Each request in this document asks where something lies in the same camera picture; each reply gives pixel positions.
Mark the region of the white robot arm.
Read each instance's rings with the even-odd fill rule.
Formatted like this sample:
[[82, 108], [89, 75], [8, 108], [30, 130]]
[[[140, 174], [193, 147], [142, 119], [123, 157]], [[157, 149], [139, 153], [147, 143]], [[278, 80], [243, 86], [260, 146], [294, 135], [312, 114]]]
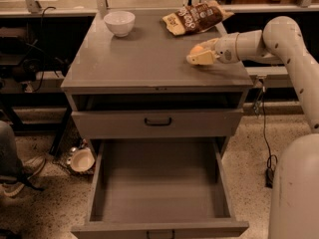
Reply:
[[311, 132], [293, 140], [280, 155], [268, 239], [319, 239], [319, 64], [308, 52], [298, 24], [279, 16], [262, 30], [199, 43], [186, 60], [201, 66], [239, 61], [284, 65]]

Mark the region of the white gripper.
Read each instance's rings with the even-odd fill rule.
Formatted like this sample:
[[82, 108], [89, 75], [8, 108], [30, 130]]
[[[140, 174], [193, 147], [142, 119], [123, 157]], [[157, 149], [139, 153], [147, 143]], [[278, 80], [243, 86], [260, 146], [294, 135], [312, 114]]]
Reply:
[[239, 61], [236, 51], [238, 33], [231, 33], [221, 38], [213, 38], [202, 42], [199, 46], [203, 49], [197, 53], [186, 56], [186, 60], [192, 65], [212, 65], [216, 60], [223, 64], [232, 64]]

